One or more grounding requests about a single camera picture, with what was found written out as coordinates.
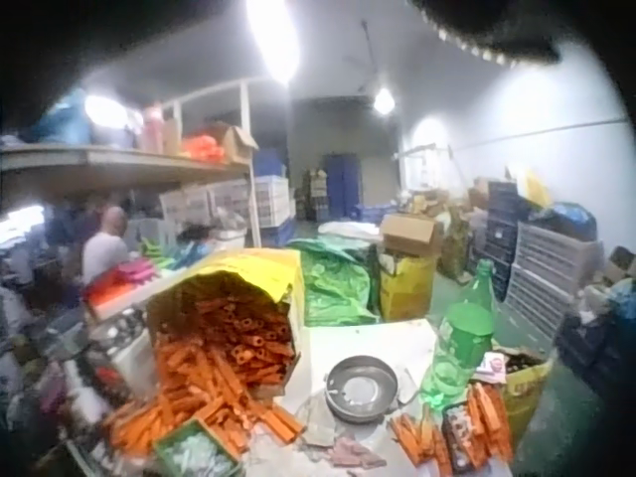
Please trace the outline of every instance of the plastic bottle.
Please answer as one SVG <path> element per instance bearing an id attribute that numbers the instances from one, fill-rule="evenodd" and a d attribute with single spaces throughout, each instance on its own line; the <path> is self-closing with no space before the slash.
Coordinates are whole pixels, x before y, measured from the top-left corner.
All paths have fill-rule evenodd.
<path id="1" fill-rule="evenodd" d="M 484 353 L 492 347 L 494 331 L 492 310 L 468 302 L 448 307 L 439 328 L 433 362 L 419 389 L 420 399 L 441 409 L 461 398 Z"/>
<path id="2" fill-rule="evenodd" d="M 495 311 L 493 293 L 493 262 L 481 259 L 477 263 L 475 276 L 459 295 L 459 303 L 474 303 L 489 311 Z"/>

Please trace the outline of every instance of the green plastic sheet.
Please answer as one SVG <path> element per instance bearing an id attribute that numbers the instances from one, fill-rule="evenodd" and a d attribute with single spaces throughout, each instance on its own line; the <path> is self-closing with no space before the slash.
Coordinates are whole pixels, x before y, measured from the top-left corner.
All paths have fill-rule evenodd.
<path id="1" fill-rule="evenodd" d="M 351 326 L 377 323 L 370 304 L 372 280 L 367 268 L 344 248 L 356 246 L 340 238 L 297 239 L 287 247 L 300 251 L 305 282 L 307 326 Z"/>

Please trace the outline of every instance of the wall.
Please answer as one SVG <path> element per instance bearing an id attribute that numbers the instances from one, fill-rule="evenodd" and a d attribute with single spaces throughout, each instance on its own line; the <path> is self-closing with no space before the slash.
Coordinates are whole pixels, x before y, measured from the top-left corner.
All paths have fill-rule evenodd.
<path id="1" fill-rule="evenodd" d="M 288 117 L 289 172 L 293 187 L 308 169 L 321 167 L 327 154 L 353 153 L 361 160 L 365 205 L 385 204 L 398 191 L 398 150 L 390 120 L 378 117 L 358 100 L 302 101 Z"/>
<path id="2" fill-rule="evenodd" d="M 606 251 L 636 250 L 631 125 L 593 53 L 561 51 L 559 65 L 514 69 L 446 44 L 426 52 L 401 84 L 402 146 L 414 146 L 419 122 L 436 117 L 468 181 L 503 177 L 509 163 L 528 166 L 555 200 L 595 214 Z"/>

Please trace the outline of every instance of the cloth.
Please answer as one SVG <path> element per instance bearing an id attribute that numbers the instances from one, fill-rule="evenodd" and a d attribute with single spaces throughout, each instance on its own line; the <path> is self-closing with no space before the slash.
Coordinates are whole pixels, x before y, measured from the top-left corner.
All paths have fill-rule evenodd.
<path id="1" fill-rule="evenodd" d="M 24 325 L 33 322 L 33 316 L 27 310 L 20 295 L 0 286 L 0 300 L 2 300 L 6 320 L 4 326 L 9 336 L 18 334 Z"/>
<path id="2" fill-rule="evenodd" d="M 24 246 L 15 246 L 9 254 L 9 266 L 16 274 L 17 281 L 21 285 L 33 283 L 33 267 L 29 251 Z"/>
<path id="3" fill-rule="evenodd" d="M 128 261 L 128 248 L 121 237 L 98 232 L 83 247 L 81 280 L 88 285 L 114 266 Z"/>

